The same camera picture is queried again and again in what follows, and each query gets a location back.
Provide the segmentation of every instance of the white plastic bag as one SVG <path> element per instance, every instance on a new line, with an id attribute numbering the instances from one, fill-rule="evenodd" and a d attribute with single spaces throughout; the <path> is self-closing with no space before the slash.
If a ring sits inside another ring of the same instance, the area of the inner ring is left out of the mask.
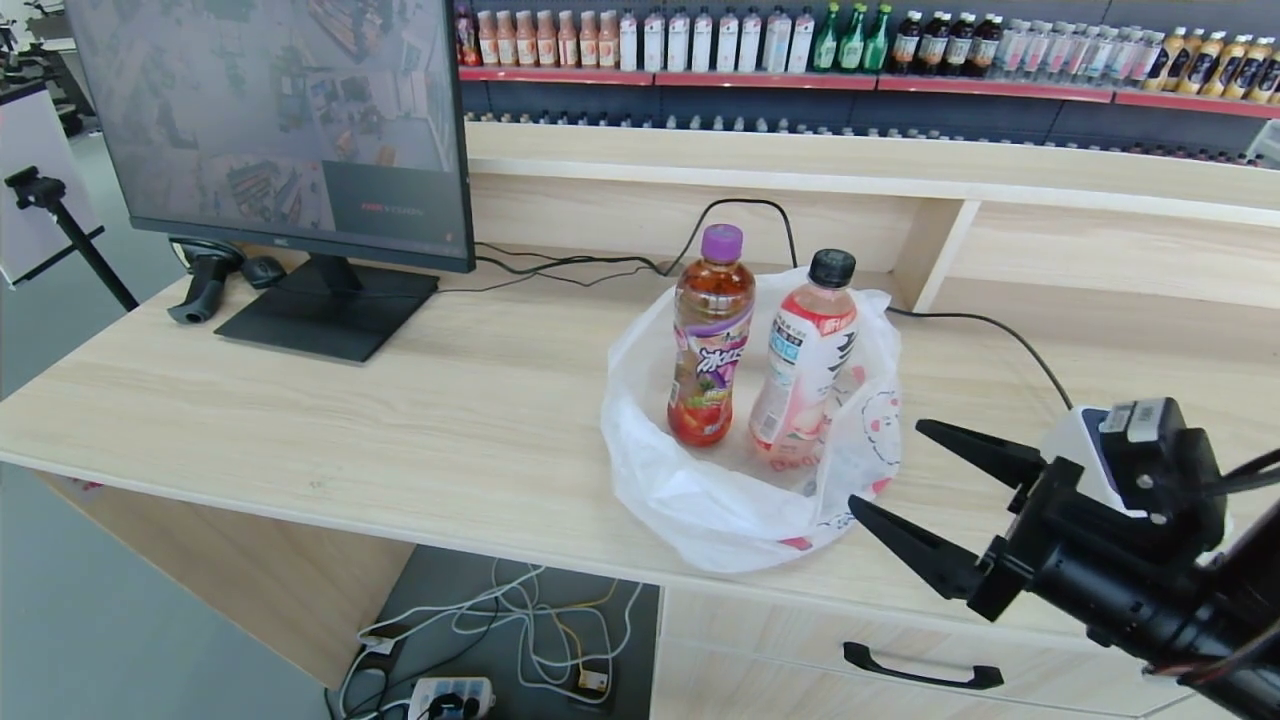
<path id="1" fill-rule="evenodd" d="M 717 446 L 681 446 L 667 427 L 675 372 L 673 292 L 609 348 L 600 411 L 613 491 L 691 565 L 745 573 L 795 560 L 845 534 L 849 496 L 872 498 L 901 464 L 900 341 L 890 296 L 856 291 L 856 338 L 827 404 L 820 460 L 776 469 L 755 456 L 746 419 L 764 380 L 769 324 L 808 268 L 756 278 L 755 315 L 735 372 L 733 425 Z"/>

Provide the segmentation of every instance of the monitor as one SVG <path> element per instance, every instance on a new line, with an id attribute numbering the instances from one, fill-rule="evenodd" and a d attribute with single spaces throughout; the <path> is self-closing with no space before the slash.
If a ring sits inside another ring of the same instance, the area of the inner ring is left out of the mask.
<path id="1" fill-rule="evenodd" d="M 364 360 L 436 278 L 348 258 L 475 268 L 445 0 L 67 13 L 133 227 L 311 254 L 219 334 Z"/>

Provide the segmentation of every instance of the floor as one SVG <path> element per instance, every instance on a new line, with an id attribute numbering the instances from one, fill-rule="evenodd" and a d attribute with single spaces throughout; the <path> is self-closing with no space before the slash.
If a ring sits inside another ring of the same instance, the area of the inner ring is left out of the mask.
<path id="1" fill-rule="evenodd" d="M 182 275 L 164 236 L 134 231 L 101 137 L 82 137 L 73 151 L 106 233 L 108 261 L 145 301 Z M 20 290 L 0 291 L 0 392 L 8 395 L 118 319 L 123 310 L 76 256 Z M 489 587 L 490 561 L 419 548 L 392 593 L 384 618 L 420 603 L 457 602 Z M 503 565 L 502 579 L 520 568 Z M 543 601 L 600 598 L 609 580 L 549 570 Z M 614 643 L 634 585 L 621 584 L 602 610 Z M 612 717 L 648 717 L 657 589 L 636 602 L 631 644 L 617 660 Z M 589 652 L 603 638 L 588 623 L 572 623 Z M 125 720 L 136 717 L 223 720 L 323 720 L 320 685 L 147 565 L 74 512 L 23 469 L 0 465 L 0 716 Z M 536 635 L 547 657 L 558 641 L 548 628 Z M 403 676 L 467 644 L 444 624 L 406 644 Z M 495 628 L 474 651 L 440 667 L 442 674 L 493 678 L 495 720 L 591 716 L 547 691 L 515 680 L 518 629 Z M 531 669 L 526 667 L 526 676 Z M 362 678 L 360 700 L 376 689 Z M 407 685 L 389 698 L 403 697 Z"/>

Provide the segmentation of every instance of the monitor base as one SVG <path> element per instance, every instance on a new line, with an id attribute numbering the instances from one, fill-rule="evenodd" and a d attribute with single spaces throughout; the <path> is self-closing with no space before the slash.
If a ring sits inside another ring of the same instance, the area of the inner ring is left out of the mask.
<path id="1" fill-rule="evenodd" d="M 215 334 L 364 363 L 435 293 L 440 278 L 312 255 Z"/>

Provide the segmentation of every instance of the monitor screen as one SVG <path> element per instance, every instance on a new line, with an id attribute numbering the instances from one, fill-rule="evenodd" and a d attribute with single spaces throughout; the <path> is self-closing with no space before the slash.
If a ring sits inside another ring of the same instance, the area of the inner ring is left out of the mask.
<path id="1" fill-rule="evenodd" d="M 134 227 L 474 266 L 444 0 L 70 0 Z"/>

